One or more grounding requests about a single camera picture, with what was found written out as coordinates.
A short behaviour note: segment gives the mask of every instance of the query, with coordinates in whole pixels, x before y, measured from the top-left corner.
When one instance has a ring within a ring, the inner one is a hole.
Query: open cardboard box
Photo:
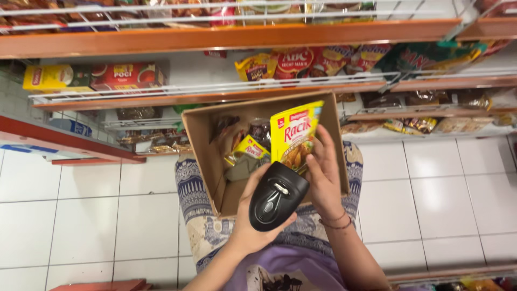
[[[186,110],[182,114],[183,123],[189,136],[190,144],[194,151],[201,177],[210,198],[212,210],[219,217],[230,217],[237,214],[239,198],[242,195],[247,179],[230,182],[224,177],[226,161],[221,152],[220,143],[209,143],[209,137],[217,126],[221,117],[234,115],[241,120],[250,118],[270,118],[281,111],[323,100],[320,124],[322,124],[332,136],[336,146],[336,154],[341,178],[341,195],[350,193],[346,163],[341,141],[339,118],[336,108],[336,96],[332,92],[316,92],[286,97],[265,98],[247,102],[217,105],[205,108]],[[301,205],[311,203],[310,195],[307,195]]]

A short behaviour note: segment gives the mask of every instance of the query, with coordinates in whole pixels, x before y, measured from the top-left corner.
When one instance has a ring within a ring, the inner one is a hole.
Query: left hand
[[[284,228],[293,223],[297,217],[296,212],[294,212],[282,225],[266,232],[255,230],[253,226],[251,226],[249,218],[251,196],[259,180],[270,166],[271,164],[266,164],[251,174],[239,201],[235,226],[226,245],[238,251],[242,256],[247,256],[263,249],[267,244],[272,242]]]

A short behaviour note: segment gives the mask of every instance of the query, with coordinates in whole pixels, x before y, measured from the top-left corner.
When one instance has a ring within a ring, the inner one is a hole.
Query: right hand
[[[311,184],[309,191],[316,211],[323,220],[336,220],[344,212],[336,150],[330,134],[322,125],[318,125],[316,132],[321,141],[314,139],[314,154],[306,157],[309,166],[306,178]]]

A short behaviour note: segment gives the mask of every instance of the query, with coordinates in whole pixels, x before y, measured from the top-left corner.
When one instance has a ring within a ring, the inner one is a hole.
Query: red box
[[[90,86],[97,91],[108,91],[155,88],[166,83],[166,76],[155,63],[100,64],[92,68]]]

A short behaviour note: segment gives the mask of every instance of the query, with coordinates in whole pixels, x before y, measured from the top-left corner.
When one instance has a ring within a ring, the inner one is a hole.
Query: purple shirt
[[[281,290],[346,290],[334,259],[296,246],[271,246],[248,255],[224,290],[275,290],[280,286]]]

